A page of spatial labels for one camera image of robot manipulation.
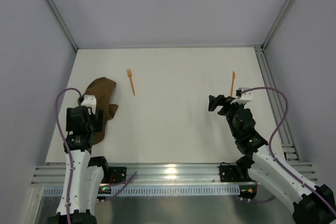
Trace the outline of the brown cloth napkin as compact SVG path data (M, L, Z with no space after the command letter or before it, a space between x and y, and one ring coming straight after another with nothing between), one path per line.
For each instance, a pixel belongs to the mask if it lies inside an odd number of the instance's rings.
M97 109L103 110L102 131L94 133L93 145L103 141L107 122L114 118L118 109L118 105L110 104L116 85L115 81L101 77L92 81L84 92L84 95L94 95L97 99Z

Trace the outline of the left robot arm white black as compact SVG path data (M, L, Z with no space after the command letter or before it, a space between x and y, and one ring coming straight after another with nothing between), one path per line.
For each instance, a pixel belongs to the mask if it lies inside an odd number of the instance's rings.
M95 133L102 130L102 119L103 110L94 106L67 109L65 181L56 215L48 223L97 223L94 208L109 166L105 157L92 157L91 150Z

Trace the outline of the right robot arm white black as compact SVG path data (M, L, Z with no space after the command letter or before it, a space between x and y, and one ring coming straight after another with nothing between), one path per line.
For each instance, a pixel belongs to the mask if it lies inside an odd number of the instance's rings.
M325 184L318 186L271 149L255 129L255 120L246 103L251 93L238 97L209 96L208 111L220 107L242 157L236 161L238 174L262 184L291 212L295 223L335 222L333 191Z

